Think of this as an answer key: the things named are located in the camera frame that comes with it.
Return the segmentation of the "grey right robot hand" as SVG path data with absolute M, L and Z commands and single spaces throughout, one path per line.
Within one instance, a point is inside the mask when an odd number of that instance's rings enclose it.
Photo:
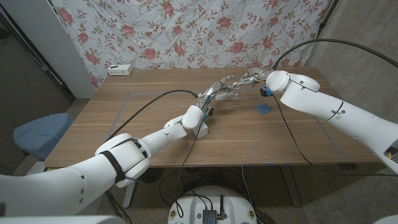
M 274 70 L 266 70 L 258 67 L 251 67 L 238 82 L 234 82 L 232 87 L 238 89 L 243 85 L 250 85 L 252 87 L 256 86 L 258 83 L 265 82 L 267 77 Z

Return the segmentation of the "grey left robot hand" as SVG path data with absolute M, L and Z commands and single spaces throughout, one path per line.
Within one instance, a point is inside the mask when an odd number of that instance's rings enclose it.
M 201 109 L 203 113 L 206 113 L 209 110 L 209 104 L 213 100 L 222 101 L 227 98 L 237 97 L 239 95 L 238 90 L 234 89 L 232 85 L 226 84 L 226 81 L 232 78 L 234 78 L 234 75 L 228 75 L 212 84 L 204 93 L 199 93 L 198 102 L 195 106 Z

